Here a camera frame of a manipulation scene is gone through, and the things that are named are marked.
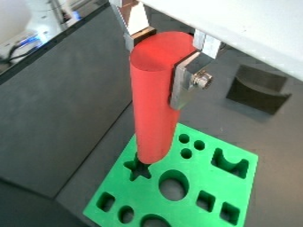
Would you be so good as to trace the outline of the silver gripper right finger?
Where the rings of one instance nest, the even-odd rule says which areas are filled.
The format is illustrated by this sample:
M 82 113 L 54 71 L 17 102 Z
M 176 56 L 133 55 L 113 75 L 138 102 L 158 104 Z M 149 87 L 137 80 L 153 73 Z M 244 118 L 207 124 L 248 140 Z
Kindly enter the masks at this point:
M 193 31 L 195 51 L 173 67 L 169 99 L 172 109 L 180 110 L 191 101 L 195 92 L 209 87 L 213 77 L 205 68 L 216 59 L 220 46 L 220 40 L 200 30 Z

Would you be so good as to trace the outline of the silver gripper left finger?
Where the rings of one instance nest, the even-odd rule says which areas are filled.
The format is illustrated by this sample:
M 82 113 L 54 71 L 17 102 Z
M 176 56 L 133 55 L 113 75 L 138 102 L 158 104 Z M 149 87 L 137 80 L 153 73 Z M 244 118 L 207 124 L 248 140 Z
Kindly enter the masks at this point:
M 149 25 L 144 5 L 138 0 L 109 0 L 109 5 L 122 30 L 125 48 L 132 51 L 138 42 L 156 34 L 156 29 Z

